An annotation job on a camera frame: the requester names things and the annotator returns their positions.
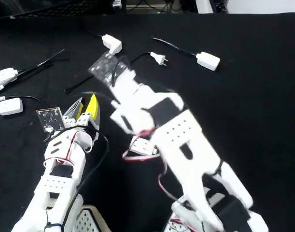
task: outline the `power plug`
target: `power plug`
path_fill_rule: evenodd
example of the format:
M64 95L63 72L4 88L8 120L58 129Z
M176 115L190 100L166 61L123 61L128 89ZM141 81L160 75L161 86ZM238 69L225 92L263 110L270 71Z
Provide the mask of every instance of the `power plug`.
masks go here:
M0 115L13 115L23 111L23 103L20 98L12 98L0 101Z

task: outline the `white bracket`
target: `white bracket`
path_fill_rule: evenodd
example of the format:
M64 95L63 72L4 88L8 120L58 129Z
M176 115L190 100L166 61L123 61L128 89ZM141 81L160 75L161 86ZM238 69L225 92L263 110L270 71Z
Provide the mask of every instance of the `white bracket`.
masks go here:
M202 129L189 110L186 110L171 121L158 128L151 139L156 144L162 157L168 163L183 187L183 192L196 211L198 218L223 231L222 222L215 215L206 201L202 176L212 174L220 163L220 158ZM182 146L189 149L191 157L186 157ZM222 177L215 177L228 190L238 197L248 209L253 200L227 163L222 165Z

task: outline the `red wire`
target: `red wire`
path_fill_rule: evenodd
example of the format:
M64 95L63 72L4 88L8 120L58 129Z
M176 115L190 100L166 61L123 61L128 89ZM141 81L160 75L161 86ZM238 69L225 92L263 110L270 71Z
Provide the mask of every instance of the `red wire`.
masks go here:
M47 161L50 160L50 159L61 159L61 160L66 160L66 161L68 161L69 163L71 163L71 164L74 166L74 163L73 163L71 160L69 160L69 159L65 159L65 158L62 158L62 157L49 157L49 158L45 159L44 162L47 162Z
M74 143L74 140L75 140L75 137L76 137L76 134L81 132L81 130L78 130L72 137L71 139L71 143L70 143L70 146L69 146L69 149L68 149L68 152L67 152L67 155L66 155L66 158L65 160L69 160L69 155L70 155L70 151L71 151L71 147L72 147L72 144Z
M192 229L190 226L187 226L184 222L180 221L179 219L171 219L171 222L174 222L176 224L184 225L186 226L191 232L196 232L194 229Z

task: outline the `black fabric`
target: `black fabric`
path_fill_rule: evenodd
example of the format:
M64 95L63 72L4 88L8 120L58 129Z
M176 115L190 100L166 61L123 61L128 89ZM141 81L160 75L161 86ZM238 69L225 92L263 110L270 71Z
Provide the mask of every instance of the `black fabric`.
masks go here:
M129 60L144 52L165 54L166 67L148 58L137 60L137 76L179 91L219 156L252 195L253 210L270 231L295 231L295 14L97 16L84 22L96 34L122 40ZM214 54L221 58L219 69L204 69L195 58L153 41L153 36L195 53ZM70 61L17 81L3 94L40 97L63 112L80 92L110 94L95 78L72 95L62 91L106 51L101 39L84 32L77 19L0 21L0 69L28 67L62 48ZM108 103L99 102L100 129L111 151L84 187L84 202L95 205L113 231L159 231L172 203L157 185L162 162L123 162L130 137L110 121ZM0 116L0 232L20 219L43 172L42 141L47 135L34 111L39 108L37 102L24 100L22 114ZM104 146L99 142L86 155L84 175ZM181 195L172 173L163 184Z

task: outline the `white power adapter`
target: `white power adapter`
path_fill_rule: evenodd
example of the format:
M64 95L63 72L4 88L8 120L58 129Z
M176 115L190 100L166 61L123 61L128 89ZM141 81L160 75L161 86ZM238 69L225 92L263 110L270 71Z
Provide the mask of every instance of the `white power adapter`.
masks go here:
M152 144L147 139L138 138L137 136L133 136L131 140L131 146L129 148L129 151L132 151L134 153L146 156L146 155L154 155L157 153L157 148L155 148L155 145Z
M0 86L7 84L9 81L15 81L15 76L18 74L18 71L14 68L7 68L0 70Z
M104 46L110 50L109 53L112 55L119 53L123 48L122 42L111 35L102 36L102 41Z
M196 55L197 63L209 70L215 71L220 59L206 52L201 52Z
M23 103L20 98L0 101L0 115L13 115L23 111Z

